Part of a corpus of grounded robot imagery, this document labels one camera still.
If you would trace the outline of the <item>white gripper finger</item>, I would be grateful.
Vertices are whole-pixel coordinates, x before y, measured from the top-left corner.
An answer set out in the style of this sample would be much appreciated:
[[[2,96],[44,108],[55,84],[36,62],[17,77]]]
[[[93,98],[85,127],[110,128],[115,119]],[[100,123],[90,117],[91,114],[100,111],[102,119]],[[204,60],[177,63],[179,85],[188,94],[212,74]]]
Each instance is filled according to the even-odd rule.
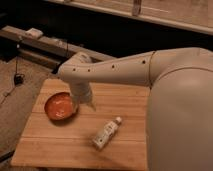
[[[96,106],[93,102],[88,102],[87,106],[89,106],[93,111],[96,111]]]

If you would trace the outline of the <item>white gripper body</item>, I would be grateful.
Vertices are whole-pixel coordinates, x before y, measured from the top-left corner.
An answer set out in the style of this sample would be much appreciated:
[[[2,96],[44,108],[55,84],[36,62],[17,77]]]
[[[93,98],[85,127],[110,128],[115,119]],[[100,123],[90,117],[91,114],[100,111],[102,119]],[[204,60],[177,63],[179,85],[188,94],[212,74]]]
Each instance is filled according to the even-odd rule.
[[[75,103],[83,104],[92,101],[92,90],[89,83],[71,84],[70,90]]]

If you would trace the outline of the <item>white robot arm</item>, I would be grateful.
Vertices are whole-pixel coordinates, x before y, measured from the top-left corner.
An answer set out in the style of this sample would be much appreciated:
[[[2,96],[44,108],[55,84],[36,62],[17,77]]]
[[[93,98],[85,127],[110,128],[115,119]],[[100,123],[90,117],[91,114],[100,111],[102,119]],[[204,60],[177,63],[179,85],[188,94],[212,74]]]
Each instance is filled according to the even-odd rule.
[[[212,51],[157,50],[99,63],[78,52],[58,75],[76,104],[92,100],[92,82],[149,87],[148,171],[213,171]]]

